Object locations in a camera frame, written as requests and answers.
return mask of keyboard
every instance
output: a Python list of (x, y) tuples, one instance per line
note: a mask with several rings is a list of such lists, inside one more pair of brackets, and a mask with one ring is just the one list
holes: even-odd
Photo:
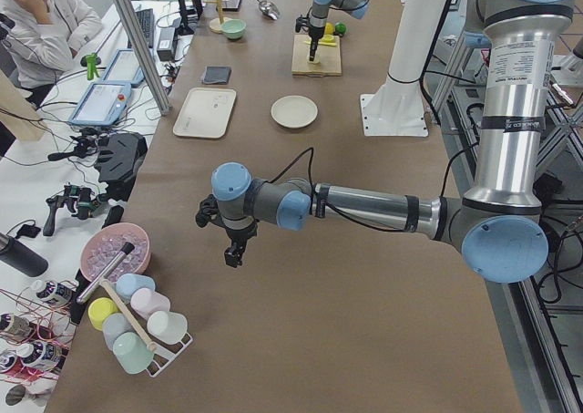
[[(154, 18), (154, 9), (142, 9), (136, 11), (139, 26), (146, 38), (148, 48), (154, 47), (154, 35), (156, 33), (156, 19)], [(128, 48), (131, 48), (131, 42), (128, 39)]]

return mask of black bottle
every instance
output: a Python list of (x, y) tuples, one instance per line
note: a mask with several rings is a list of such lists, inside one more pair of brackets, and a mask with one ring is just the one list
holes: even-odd
[(48, 267), (45, 258), (3, 233), (0, 233), (0, 261), (31, 277), (43, 274)]

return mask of white pole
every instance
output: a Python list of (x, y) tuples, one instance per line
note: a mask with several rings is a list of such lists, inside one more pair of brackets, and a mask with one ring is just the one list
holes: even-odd
[(427, 136), (418, 79), (445, 1), (406, 1), (386, 82), (376, 94), (361, 95), (365, 136)]

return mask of white plate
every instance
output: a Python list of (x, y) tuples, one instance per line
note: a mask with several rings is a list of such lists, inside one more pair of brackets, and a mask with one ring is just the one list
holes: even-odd
[(284, 128), (304, 128), (318, 115), (318, 107), (307, 97), (286, 96), (271, 106), (271, 116)]

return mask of table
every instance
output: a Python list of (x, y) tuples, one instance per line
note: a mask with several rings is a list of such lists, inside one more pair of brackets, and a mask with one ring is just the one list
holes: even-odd
[[(302, 232), (260, 223), (244, 265), (232, 269), (225, 232), (195, 225), (222, 162), (269, 179), (309, 146), (317, 181), (422, 198), (441, 187), (437, 128), (427, 139), (362, 132), (358, 98), (385, 80), (399, 1), (372, 0), (362, 22), (331, 13), (348, 33), (343, 75), (327, 78), (291, 75), (294, 20), (312, 0), (272, 1), (275, 22), (242, 0), (237, 17), (248, 26), (238, 42), (201, 26), (124, 216), (148, 232), (147, 274), (189, 319), (195, 343), (158, 377), (130, 376), (84, 319), (46, 411), (519, 411), (484, 282), (451, 247), (334, 218), (311, 219)], [(207, 9), (204, 23), (215, 16)], [(224, 88), (238, 93), (226, 136), (175, 137), (189, 89), (205, 66), (220, 65), (232, 67)], [(271, 120), (271, 104), (290, 94), (318, 105), (309, 127)], [(304, 160), (290, 176), (305, 168)]]
[[(153, 8), (156, 18), (160, 18), (160, 26), (171, 25), (175, 15), (168, 18), (165, 16), (178, 10), (176, 2), (135, 2), (135, 7)], [(82, 56), (98, 50), (102, 59), (101, 65), (106, 66), (118, 49), (126, 48), (128, 38), (119, 23), (118, 13), (114, 6), (110, 7), (102, 21), (104, 23), (103, 30), (81, 49), (77, 55), (79, 60)], [(188, 49), (190, 40), (191, 36), (184, 36), (180, 39), (176, 59), (182, 57), (182, 53)], [(165, 73), (164, 63), (157, 61), (157, 68), (160, 74)], [(38, 112), (44, 118), (47, 128), (55, 136), (46, 132), (40, 141), (16, 141), (6, 153), (7, 158), (20, 163), (44, 163), (22, 167), (8, 159), (0, 160), (0, 179), (2, 180), (0, 232), (6, 233), (12, 226), (26, 219), (36, 220), (36, 225), (42, 228), (48, 216), (46, 198), (62, 191), (64, 184), (68, 182), (79, 186), (89, 186), (95, 192), (97, 190), (103, 192), (106, 188), (106, 184), (97, 182), (99, 173), (91, 168), (95, 156), (83, 160), (73, 158), (72, 160), (77, 162), (76, 165), (67, 160), (46, 162), (46, 156), (56, 152), (56, 149), (60, 151), (71, 150), (69, 136), (76, 136), (76, 133), (62, 122), (62, 120), (68, 119), (75, 106), (58, 102), (79, 101), (88, 83), (85, 69), (77, 62), (77, 67), (73, 71), (65, 73), (46, 97), (44, 103), (51, 103), (51, 105), (45, 106), (43, 111)], [(128, 102), (127, 118), (128, 121), (122, 122), (119, 127), (144, 135), (149, 144), (159, 120), (159, 111), (145, 83), (132, 92), (131, 100)], [(41, 233), (34, 240), (26, 238), (21, 240), (26, 246), (49, 261), (48, 270), (39, 278), (29, 278), (1, 263), (2, 282), (0, 289), (11, 294), (20, 294), (35, 279), (73, 280), (79, 268), (79, 258), (83, 247), (99, 231), (107, 216), (107, 211), (108, 205), (103, 205), (97, 210), (94, 219), (81, 222), (79, 219), (71, 217), (71, 213), (66, 208), (59, 209), (56, 214), (56, 230), (53, 236), (44, 237)], [(32, 297), (30, 293), (25, 293), (25, 296)], [(14, 301), (0, 295), (0, 313), (14, 311)], [(5, 347), (4, 340), (0, 339), (0, 351), (4, 350)], [(46, 385), (35, 383), (31, 389), (40, 391), (45, 386), (53, 385), (50, 381), (43, 381), (43, 383)], [(11, 386), (11, 384), (0, 381), (0, 402), (2, 405), (5, 404), (5, 393)], [(14, 413), (19, 411), (29, 413), (31, 408), (35, 408), (35, 411), (42, 411), (42, 408), (36, 408), (30, 402), (12, 407), (11, 410)]]

